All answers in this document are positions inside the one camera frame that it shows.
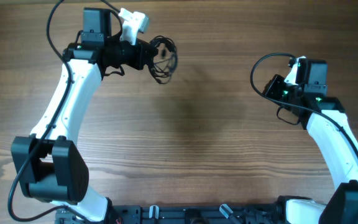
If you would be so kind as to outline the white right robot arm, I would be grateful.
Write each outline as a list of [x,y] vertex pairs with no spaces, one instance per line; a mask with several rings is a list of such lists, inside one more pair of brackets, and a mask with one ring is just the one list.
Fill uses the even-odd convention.
[[309,198],[282,200],[285,223],[358,223],[358,142],[338,98],[327,96],[324,60],[289,57],[286,77],[274,75],[260,95],[293,113],[318,146],[335,192],[327,204]]

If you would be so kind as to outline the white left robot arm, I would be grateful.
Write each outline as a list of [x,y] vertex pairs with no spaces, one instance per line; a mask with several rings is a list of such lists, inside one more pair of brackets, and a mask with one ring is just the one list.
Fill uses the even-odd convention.
[[62,74],[44,115],[27,137],[16,137],[11,154],[17,175],[12,190],[51,203],[82,223],[119,223],[110,199],[89,185],[89,170],[76,143],[94,92],[112,67],[154,67],[155,42],[138,38],[149,26],[142,12],[86,8],[83,28],[61,53]]

